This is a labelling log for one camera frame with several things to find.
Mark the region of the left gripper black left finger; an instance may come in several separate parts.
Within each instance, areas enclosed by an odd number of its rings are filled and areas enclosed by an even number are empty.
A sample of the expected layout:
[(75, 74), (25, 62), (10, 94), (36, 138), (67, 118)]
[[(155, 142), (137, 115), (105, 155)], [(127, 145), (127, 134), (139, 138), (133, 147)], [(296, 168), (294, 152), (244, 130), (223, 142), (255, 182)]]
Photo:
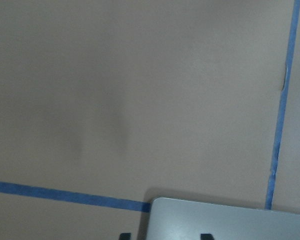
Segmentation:
[(122, 232), (119, 235), (119, 240), (131, 240), (132, 234), (130, 232)]

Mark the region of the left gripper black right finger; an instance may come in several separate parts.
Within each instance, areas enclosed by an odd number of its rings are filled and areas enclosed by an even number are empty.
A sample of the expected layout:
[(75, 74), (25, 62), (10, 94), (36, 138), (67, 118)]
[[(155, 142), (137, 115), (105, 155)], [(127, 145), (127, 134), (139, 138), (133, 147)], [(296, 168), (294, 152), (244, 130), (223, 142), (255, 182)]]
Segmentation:
[(201, 240), (213, 240), (213, 235), (211, 233), (201, 233), (200, 239)]

